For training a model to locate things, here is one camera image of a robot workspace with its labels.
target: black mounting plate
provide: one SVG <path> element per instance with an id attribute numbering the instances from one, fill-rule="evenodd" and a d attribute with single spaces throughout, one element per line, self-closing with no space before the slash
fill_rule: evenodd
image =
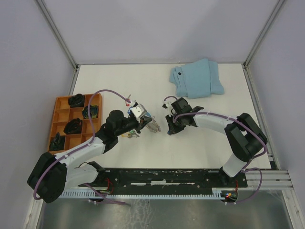
<path id="1" fill-rule="evenodd" d="M 224 186 L 218 169 L 106 168 L 105 177 L 113 183 L 114 195 L 210 195 L 214 187 L 235 188 L 236 181 L 248 187 L 244 173 Z M 91 185 L 106 187 L 107 181 Z"/>

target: cable clip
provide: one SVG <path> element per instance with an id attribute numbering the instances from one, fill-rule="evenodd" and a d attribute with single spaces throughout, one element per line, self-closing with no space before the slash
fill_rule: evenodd
<path id="1" fill-rule="evenodd" d="M 128 109 L 128 111 L 127 111 L 127 113 L 128 113 L 129 115 L 130 115 L 130 113 L 132 112 L 131 109 L 132 109 L 132 107 L 129 107 L 129 109 Z"/>
<path id="2" fill-rule="evenodd" d="M 131 96 L 131 94 L 126 98 L 126 99 L 128 99 L 128 101 L 130 101 L 130 96 Z M 126 106 L 130 106 L 126 101 L 125 101 L 125 104 L 126 104 Z"/>

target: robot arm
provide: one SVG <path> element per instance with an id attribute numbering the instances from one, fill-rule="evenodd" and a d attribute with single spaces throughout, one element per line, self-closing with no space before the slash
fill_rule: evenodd
<path id="1" fill-rule="evenodd" d="M 92 138 L 75 148 L 52 155 L 49 152 L 42 154 L 36 163 L 29 179 L 28 185 L 35 189 L 38 180 L 46 169 L 57 159 L 65 156 L 57 162 L 46 174 L 39 184 L 37 193 L 46 202 L 56 200 L 65 189 L 76 187 L 84 183 L 92 183 L 96 180 L 104 180 L 105 169 L 96 162 L 89 162 L 79 167 L 91 158 L 104 154 L 118 143 L 118 136 L 131 130 L 140 133 L 152 118 L 146 115 L 146 110 L 141 104 L 134 103 L 128 118 L 120 110 L 111 111 L 106 123 Z"/>
<path id="2" fill-rule="evenodd" d="M 215 113 L 214 114 L 217 116 L 209 115 L 209 111 L 198 106 L 192 109 L 183 98 L 180 98 L 173 103 L 165 101 L 163 103 L 163 107 L 169 110 L 169 114 L 166 116 L 169 135 L 176 134 L 184 130 L 187 125 L 190 125 L 194 127 L 209 128 L 227 136 L 233 154 L 220 169 L 220 172 L 224 174 L 224 180 L 235 177 L 241 169 L 251 161 L 255 154 L 263 148 L 262 144 L 251 133 L 246 131 L 236 122 L 229 120 L 229 118 L 225 119 L 224 115 Z M 175 116 L 187 113 L 203 114 L 181 116 L 174 122 Z M 238 117 L 231 118 L 244 124 L 267 144 L 266 136 L 249 114 L 242 113 Z"/>

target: folded blue towel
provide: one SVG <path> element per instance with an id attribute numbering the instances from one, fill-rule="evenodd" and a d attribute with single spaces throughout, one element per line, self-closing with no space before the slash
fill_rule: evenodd
<path id="1" fill-rule="evenodd" d="M 195 99 L 224 94 L 224 87 L 219 81 L 218 64 L 208 59 L 172 68 L 170 82 L 176 85 L 178 97 Z"/>

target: orange tray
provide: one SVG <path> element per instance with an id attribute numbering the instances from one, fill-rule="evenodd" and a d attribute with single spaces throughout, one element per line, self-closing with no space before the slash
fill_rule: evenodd
<path id="1" fill-rule="evenodd" d="M 55 135 L 57 132 L 60 133 L 61 136 L 65 137 L 65 144 L 64 144 L 64 150 L 59 151 L 49 151 L 51 154 L 60 153 L 63 151 L 66 151 L 68 149 L 71 149 L 73 147 L 78 146 L 79 144 L 87 141 L 90 137 L 92 137 L 92 127 L 90 125 L 89 119 L 84 119 L 81 111 L 85 106 L 88 105 L 88 102 L 93 94 L 85 94 L 85 104 L 83 107 L 75 107 L 70 108 L 68 104 L 68 99 L 71 98 L 71 96 L 67 97 L 58 97 L 56 99 L 55 103 L 55 109 L 53 113 L 53 119 L 52 119 L 52 126 L 50 131 L 50 137 L 48 142 L 48 150 L 50 147 L 50 142 L 55 138 Z M 98 117 L 93 118 L 93 124 L 95 131 L 98 131 L 102 125 L 102 96 L 101 94 L 95 95 L 95 97 L 92 99 L 91 105 L 98 105 L 99 106 L 99 112 Z M 74 118 L 79 118 L 82 120 L 82 129 L 81 134 L 74 134 L 74 135 L 66 135 L 63 130 L 66 126 L 66 124 L 71 121 Z"/>

